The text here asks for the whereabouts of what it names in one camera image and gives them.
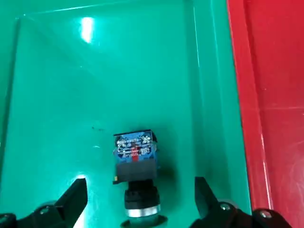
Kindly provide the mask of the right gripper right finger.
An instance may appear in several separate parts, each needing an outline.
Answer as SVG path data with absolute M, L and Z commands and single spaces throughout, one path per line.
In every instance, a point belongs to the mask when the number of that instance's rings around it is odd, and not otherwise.
M 251 214 L 231 203 L 219 201 L 203 177 L 195 177 L 195 203 L 200 218 L 192 228 L 290 228 L 291 225 L 278 212 L 256 209 Z

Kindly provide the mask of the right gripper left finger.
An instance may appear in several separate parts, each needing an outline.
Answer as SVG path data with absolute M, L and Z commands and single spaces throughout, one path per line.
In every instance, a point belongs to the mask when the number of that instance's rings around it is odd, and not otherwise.
M 76 179 L 54 204 L 43 205 L 24 218 L 17 219 L 13 213 L 2 213 L 0 226 L 2 228 L 72 228 L 87 202 L 86 179 Z

